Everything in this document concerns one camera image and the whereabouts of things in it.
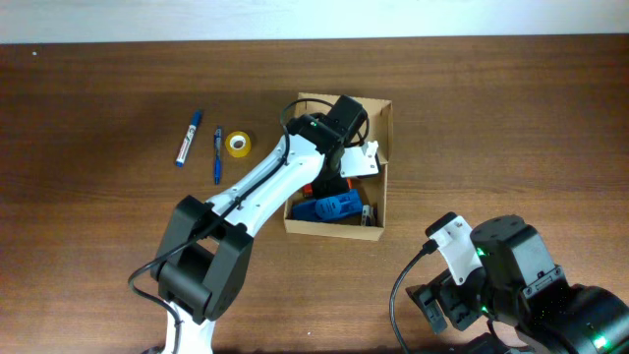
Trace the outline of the small white blue box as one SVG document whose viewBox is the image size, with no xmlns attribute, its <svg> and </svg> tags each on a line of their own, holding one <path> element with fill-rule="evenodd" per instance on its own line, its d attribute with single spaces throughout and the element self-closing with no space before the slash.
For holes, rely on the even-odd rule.
<svg viewBox="0 0 629 354">
<path fill-rule="evenodd" d="M 373 206 L 363 205 L 361 225 L 366 227 L 377 226 L 376 211 Z"/>
</svg>

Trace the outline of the brown cardboard box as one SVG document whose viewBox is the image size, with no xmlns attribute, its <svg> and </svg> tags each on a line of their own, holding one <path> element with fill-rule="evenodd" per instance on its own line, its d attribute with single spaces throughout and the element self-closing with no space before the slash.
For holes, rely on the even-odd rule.
<svg viewBox="0 0 629 354">
<path fill-rule="evenodd" d="M 367 141 L 377 141 L 377 157 L 380 172 L 372 177 L 352 177 L 352 187 L 356 189 L 364 205 L 373 208 L 370 224 L 362 224 L 359 215 L 334 222 L 309 222 L 298 220 L 292 208 L 306 199 L 302 192 L 296 192 L 285 203 L 284 225 L 287 233 L 326 236 L 345 239 L 377 241 L 384 232 L 386 219 L 387 174 L 393 143 L 393 105 L 390 100 L 355 97 L 366 109 L 370 132 Z"/>
</svg>

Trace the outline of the blue whiteboard marker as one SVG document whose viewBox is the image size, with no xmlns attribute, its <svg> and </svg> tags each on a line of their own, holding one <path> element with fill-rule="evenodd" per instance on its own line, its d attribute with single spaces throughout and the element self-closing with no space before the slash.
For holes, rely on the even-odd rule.
<svg viewBox="0 0 629 354">
<path fill-rule="evenodd" d="M 175 160 L 175 164 L 177 167 L 183 167 L 187 160 L 192 142 L 202 119 L 202 114 L 202 110 L 197 110 L 193 115 L 193 118 L 187 129 L 186 135 L 182 141 L 181 147 Z"/>
</svg>

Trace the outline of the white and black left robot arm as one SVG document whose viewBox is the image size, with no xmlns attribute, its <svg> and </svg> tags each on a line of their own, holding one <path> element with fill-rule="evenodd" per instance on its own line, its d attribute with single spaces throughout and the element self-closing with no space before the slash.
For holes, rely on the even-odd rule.
<svg viewBox="0 0 629 354">
<path fill-rule="evenodd" d="M 339 175 L 343 154 L 361 143 L 369 115 L 341 95 L 326 113 L 281 120 L 269 156 L 230 189 L 175 207 L 148 269 L 168 322 L 165 353 L 208 353 L 216 321 L 246 279 L 254 238 L 298 189 Z"/>
</svg>

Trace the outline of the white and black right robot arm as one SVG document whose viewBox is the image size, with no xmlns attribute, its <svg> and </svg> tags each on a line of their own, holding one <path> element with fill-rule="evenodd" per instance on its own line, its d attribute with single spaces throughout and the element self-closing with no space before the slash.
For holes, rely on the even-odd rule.
<svg viewBox="0 0 629 354">
<path fill-rule="evenodd" d="M 509 214 L 471 227 L 455 212 L 430 225 L 423 254 L 447 268 L 406 292 L 434 333 L 480 318 L 513 327 L 521 353 L 625 353 L 628 306 L 610 291 L 569 284 L 541 233 Z"/>
</svg>

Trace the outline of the orange stapler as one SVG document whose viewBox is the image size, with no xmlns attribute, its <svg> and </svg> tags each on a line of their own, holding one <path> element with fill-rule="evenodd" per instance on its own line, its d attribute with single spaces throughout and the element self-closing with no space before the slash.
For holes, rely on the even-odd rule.
<svg viewBox="0 0 629 354">
<path fill-rule="evenodd" d="M 306 197 L 311 197 L 314 194 L 314 190 L 311 184 L 308 184 L 303 188 L 303 194 Z"/>
</svg>

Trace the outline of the blue plastic case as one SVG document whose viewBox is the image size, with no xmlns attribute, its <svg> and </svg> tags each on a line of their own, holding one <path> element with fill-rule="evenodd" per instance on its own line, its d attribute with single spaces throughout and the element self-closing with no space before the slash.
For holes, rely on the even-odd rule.
<svg viewBox="0 0 629 354">
<path fill-rule="evenodd" d="M 307 222 L 334 222 L 361 214 L 363 207 L 360 194 L 357 190 L 351 189 L 343 194 L 294 205 L 292 217 Z"/>
</svg>

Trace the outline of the blue ballpoint pen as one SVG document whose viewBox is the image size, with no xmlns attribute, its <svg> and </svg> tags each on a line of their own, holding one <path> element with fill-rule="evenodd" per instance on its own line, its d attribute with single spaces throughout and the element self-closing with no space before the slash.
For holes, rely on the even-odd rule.
<svg viewBox="0 0 629 354">
<path fill-rule="evenodd" d="M 222 143 L 222 127 L 217 126 L 213 136 L 213 151 L 214 151 L 214 164 L 213 164 L 213 178 L 214 184 L 219 185 L 222 174 L 222 162 L 221 162 L 221 143 Z"/>
</svg>

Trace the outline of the yellow tape roll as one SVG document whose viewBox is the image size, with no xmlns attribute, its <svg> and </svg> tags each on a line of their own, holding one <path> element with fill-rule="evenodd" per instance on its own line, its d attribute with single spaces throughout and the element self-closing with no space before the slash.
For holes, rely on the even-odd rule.
<svg viewBox="0 0 629 354">
<path fill-rule="evenodd" d="M 249 135 L 242 131 L 232 132 L 225 141 L 228 154 L 235 158 L 247 156 L 251 149 L 252 143 Z"/>
</svg>

